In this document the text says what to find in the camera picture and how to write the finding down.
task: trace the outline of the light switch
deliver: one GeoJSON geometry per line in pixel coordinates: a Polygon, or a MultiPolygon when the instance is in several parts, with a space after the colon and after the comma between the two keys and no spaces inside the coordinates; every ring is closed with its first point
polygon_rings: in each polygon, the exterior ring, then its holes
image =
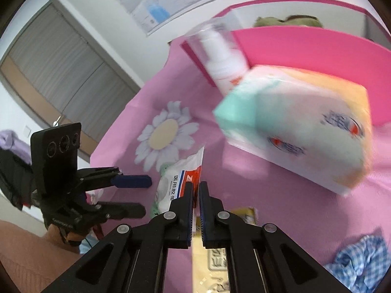
{"type": "Polygon", "coordinates": [[[28,126],[25,126],[24,130],[23,130],[23,134],[26,138],[29,138],[30,137],[30,134],[31,134],[31,129],[28,127],[28,126]]]}

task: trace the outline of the camera lens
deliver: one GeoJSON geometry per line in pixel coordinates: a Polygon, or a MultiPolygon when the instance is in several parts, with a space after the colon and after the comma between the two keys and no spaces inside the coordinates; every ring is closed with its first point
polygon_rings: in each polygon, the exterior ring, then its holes
{"type": "Polygon", "coordinates": [[[50,142],[47,149],[47,154],[49,157],[54,157],[54,154],[57,150],[57,146],[54,142],[50,142]]]}
{"type": "Polygon", "coordinates": [[[69,137],[63,136],[60,140],[60,151],[64,153],[67,149],[69,149],[69,137]]]}
{"type": "Polygon", "coordinates": [[[74,136],[73,136],[73,138],[72,138],[72,144],[73,144],[73,145],[76,145],[78,139],[79,139],[79,135],[78,135],[77,133],[75,133],[74,136]]]}

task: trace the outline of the wooden panel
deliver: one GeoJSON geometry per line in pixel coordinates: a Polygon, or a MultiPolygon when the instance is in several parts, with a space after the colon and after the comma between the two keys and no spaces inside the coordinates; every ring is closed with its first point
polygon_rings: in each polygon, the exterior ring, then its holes
{"type": "Polygon", "coordinates": [[[47,102],[47,100],[30,84],[9,56],[4,59],[0,70],[16,93],[19,94],[24,102],[26,102],[41,119],[50,126],[57,120],[60,116],[60,112],[47,102]]]}
{"type": "Polygon", "coordinates": [[[52,5],[25,29],[9,55],[34,88],[59,111],[103,63],[52,5]]]}
{"type": "Polygon", "coordinates": [[[80,88],[63,114],[81,122],[83,131],[99,142],[135,93],[105,63],[80,88]]]}
{"type": "MultiPolygon", "coordinates": [[[[61,125],[66,125],[68,123],[73,123],[73,122],[71,120],[69,120],[69,119],[63,119],[60,122],[61,125]]],[[[90,138],[83,131],[80,133],[80,149],[84,153],[86,153],[88,155],[91,155],[92,152],[95,151],[97,146],[98,146],[97,141],[95,141],[94,139],[90,138]]]]}

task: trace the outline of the purple towel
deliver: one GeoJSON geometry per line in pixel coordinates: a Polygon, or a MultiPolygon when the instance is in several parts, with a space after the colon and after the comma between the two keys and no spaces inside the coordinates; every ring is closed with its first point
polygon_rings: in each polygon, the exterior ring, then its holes
{"type": "Polygon", "coordinates": [[[20,157],[24,162],[31,165],[30,146],[20,140],[18,135],[12,130],[0,131],[0,148],[10,150],[20,157]]]}

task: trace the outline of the yellow flower center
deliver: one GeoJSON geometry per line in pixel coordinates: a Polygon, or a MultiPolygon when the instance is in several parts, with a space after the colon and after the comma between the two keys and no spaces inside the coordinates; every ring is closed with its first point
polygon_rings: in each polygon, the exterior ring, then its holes
{"type": "Polygon", "coordinates": [[[178,127],[176,120],[167,119],[152,132],[148,140],[149,146],[152,149],[163,149],[175,139],[178,127]]]}

